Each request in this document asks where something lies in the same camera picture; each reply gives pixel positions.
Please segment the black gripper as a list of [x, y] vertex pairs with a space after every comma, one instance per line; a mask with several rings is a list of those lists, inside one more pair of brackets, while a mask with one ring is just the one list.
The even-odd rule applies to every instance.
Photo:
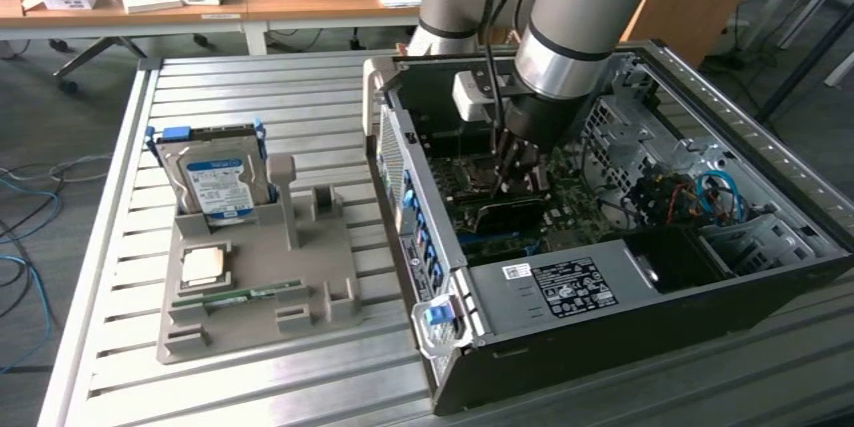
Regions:
[[584, 94], [557, 100], [524, 94], [508, 99], [497, 111], [492, 129], [492, 195], [505, 193], [519, 185], [531, 193], [549, 189], [549, 157], [568, 135], [588, 97]]

